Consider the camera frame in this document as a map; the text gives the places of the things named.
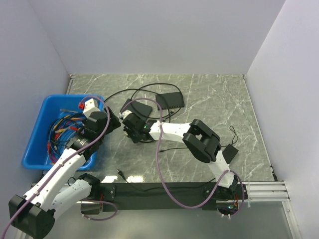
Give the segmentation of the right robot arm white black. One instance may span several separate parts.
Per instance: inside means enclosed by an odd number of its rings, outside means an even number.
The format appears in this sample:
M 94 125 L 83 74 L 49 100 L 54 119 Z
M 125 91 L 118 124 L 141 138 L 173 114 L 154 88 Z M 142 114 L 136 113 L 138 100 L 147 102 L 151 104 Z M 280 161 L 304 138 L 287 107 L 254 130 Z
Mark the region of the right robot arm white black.
M 196 208 L 203 206 L 209 201 L 219 189 L 220 195 L 225 199 L 233 199 L 240 185 L 242 199 L 245 199 L 245 188 L 237 173 L 230 170 L 221 150 L 220 137 L 199 119 L 194 119 L 191 123 L 167 123 L 161 120 L 144 121 L 136 114 L 126 111 L 120 116 L 124 124 L 124 131 L 133 143 L 138 143 L 144 139 L 157 141 L 156 164 L 162 186 L 168 196 L 181 207 L 181 204 L 170 193 L 162 177 L 159 164 L 160 143 L 162 140 L 184 143 L 187 149 L 202 163 L 205 163 L 217 179 L 217 182 L 209 196 Z

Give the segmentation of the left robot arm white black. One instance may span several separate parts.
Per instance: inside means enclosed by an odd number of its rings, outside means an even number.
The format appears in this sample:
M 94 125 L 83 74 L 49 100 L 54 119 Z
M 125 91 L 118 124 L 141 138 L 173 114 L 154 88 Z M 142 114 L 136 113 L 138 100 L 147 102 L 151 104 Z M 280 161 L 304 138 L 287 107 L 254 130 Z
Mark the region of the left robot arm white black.
M 82 199 L 101 203 L 100 180 L 87 173 L 62 190 L 64 183 L 94 154 L 106 134 L 121 124 L 109 107 L 100 110 L 85 106 L 84 130 L 70 140 L 70 145 L 45 176 L 22 197 L 9 201 L 9 225 L 34 239 L 43 239 L 55 221 Z

